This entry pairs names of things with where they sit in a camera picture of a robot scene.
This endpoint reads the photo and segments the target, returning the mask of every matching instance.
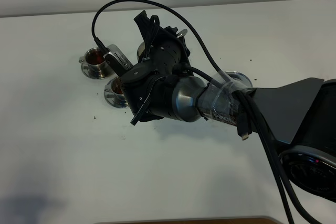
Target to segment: white table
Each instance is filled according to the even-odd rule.
[[[178,8],[223,70],[255,87],[336,78],[336,0]],[[135,63],[140,10],[103,13],[97,35]],[[162,26],[185,28],[153,9]],[[268,216],[287,223],[257,134],[199,120],[130,124],[78,59],[94,13],[0,19],[0,220],[55,224]],[[213,75],[191,33],[191,64]],[[295,187],[334,223],[336,204]],[[293,209],[296,223],[306,223]]]

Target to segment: cable connector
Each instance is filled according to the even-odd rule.
[[[97,37],[94,39],[94,41],[96,42],[97,46],[99,47],[100,51],[105,55],[107,54],[110,50],[107,49],[105,47],[105,45],[103,44],[103,42],[100,41],[100,39]]]
[[[251,120],[241,104],[238,108],[237,133],[242,140],[248,139],[249,134],[252,133]]]

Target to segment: black cable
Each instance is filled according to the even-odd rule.
[[[182,17],[179,13],[177,13],[176,11],[174,11],[173,9],[170,9],[169,7],[165,6],[165,5],[162,5],[162,4],[159,4],[157,2],[154,2],[154,1],[150,1],[150,0],[114,0],[114,1],[111,1],[107,4],[105,4],[102,8],[100,8],[95,17],[93,18],[93,21],[92,21],[92,27],[91,27],[91,32],[92,32],[92,36],[95,40],[95,42],[97,43],[98,47],[103,51],[105,52],[107,49],[106,47],[104,46],[104,44],[99,40],[99,38],[96,36],[95,34],[95,25],[96,25],[96,21],[97,21],[97,18],[99,16],[99,14],[101,14],[102,11],[104,11],[106,8],[110,7],[111,5],[114,5],[114,4],[117,4],[117,3],[122,3],[122,2],[140,2],[140,3],[145,3],[145,4],[150,4],[150,5],[154,5],[154,6],[157,6],[157,7],[160,7],[162,9],[165,9],[167,10],[168,12],[174,14],[176,17],[178,17],[183,23],[185,23],[187,25],[187,27],[190,29],[190,31],[195,35],[196,39],[198,40],[201,48],[203,49],[205,55],[207,56],[208,60],[210,61],[211,65],[215,68],[215,70],[218,72],[220,71],[221,69],[219,68],[219,66],[216,64],[216,62],[214,61],[214,59],[212,58],[212,56],[210,55],[208,49],[206,48],[204,42],[202,41],[201,37],[199,36],[199,34],[197,33],[197,31],[195,30],[195,28],[184,18]]]
[[[197,68],[194,68],[194,67],[191,67],[189,65],[181,65],[181,69],[183,70],[188,70],[188,71],[191,71],[199,76],[201,76],[202,78],[204,78],[205,80],[207,80],[208,82],[210,82],[212,85],[216,86],[217,88],[219,88],[220,90],[222,89],[223,85],[220,84],[218,81],[216,81],[215,79],[213,79],[212,77],[210,77],[209,75],[207,75],[206,73],[202,72],[201,70],[197,69]],[[243,102],[242,105],[245,107],[249,107],[248,103],[246,102],[246,99],[243,95],[243,93],[239,90],[236,91],[237,93],[237,96],[239,98],[239,100],[242,100]],[[263,147],[264,147],[264,150],[265,150],[265,153],[266,153],[266,156],[267,156],[267,159],[268,159],[268,162],[269,162],[269,165],[271,167],[271,170],[272,170],[272,173],[274,175],[274,179],[277,183],[277,186],[278,186],[278,189],[279,189],[279,193],[280,193],[280,197],[281,197],[281,201],[282,201],[282,204],[284,206],[284,209],[285,209],[285,213],[286,213],[286,216],[287,216],[287,219],[288,219],[288,222],[289,224],[294,224],[294,220],[293,220],[293,217],[292,217],[292,214],[291,214],[291,211],[290,211],[290,208],[289,208],[289,205],[288,205],[288,201],[287,201],[287,197],[286,197],[286,193],[285,193],[285,190],[283,189],[283,185],[282,185],[282,182],[281,182],[281,179],[280,179],[280,176],[279,174],[277,173],[277,168],[276,168],[276,164],[274,162],[274,160],[272,159],[272,156],[270,154],[270,151],[268,150],[269,149],[269,146],[267,145],[267,142],[264,141],[263,138],[260,137],[261,142],[263,144]]]
[[[267,152],[270,154],[271,158],[273,159],[278,174],[284,184],[284,187],[288,193],[288,196],[290,198],[290,200],[292,201],[294,207],[296,208],[296,210],[298,211],[298,213],[301,214],[302,217],[305,218],[305,220],[311,224],[321,224],[319,221],[315,220],[314,217],[312,217],[301,205],[298,197],[296,196],[296,193],[294,192],[294,189],[292,188],[292,185],[286,175],[286,172],[283,168],[283,166],[280,163],[280,160],[278,158],[278,154],[275,151],[274,148],[272,148],[270,146],[270,140],[272,138],[274,138],[274,136],[270,137],[271,132],[268,131],[268,127],[266,125],[265,119],[263,118],[257,104],[254,102],[254,100],[249,96],[249,95],[245,95],[244,96],[247,103],[246,106],[250,106],[250,108],[246,108],[248,114],[251,116],[251,118],[253,119],[253,123],[255,124],[258,134],[260,136],[260,139],[262,139],[262,141],[264,141],[267,145]]]

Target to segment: red liquid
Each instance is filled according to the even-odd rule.
[[[117,87],[114,89],[114,92],[117,93],[117,94],[122,94],[122,91],[121,91],[120,86],[117,86]]]
[[[91,65],[98,65],[101,64],[105,61],[102,52],[96,51],[96,52],[92,52],[90,53],[88,59],[87,59],[87,63],[91,64]]]

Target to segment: robotic arm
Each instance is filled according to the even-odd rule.
[[[156,5],[180,18],[200,42],[218,76],[212,78],[191,67],[185,32],[160,27],[159,18],[149,19],[145,11],[134,19],[145,44],[137,64],[133,66],[116,46],[106,48],[94,31],[98,15],[110,5],[126,1]],[[308,222],[319,222],[300,205],[288,178],[302,189],[336,202],[336,147],[332,140],[336,135],[335,80],[308,78],[280,88],[253,88],[220,70],[195,29],[180,14],[152,1],[106,4],[93,19],[92,35],[105,61],[120,77],[134,115],[133,125],[163,118],[194,122],[203,117],[236,126],[243,140],[252,131],[258,132],[289,223],[294,222],[283,188]]]

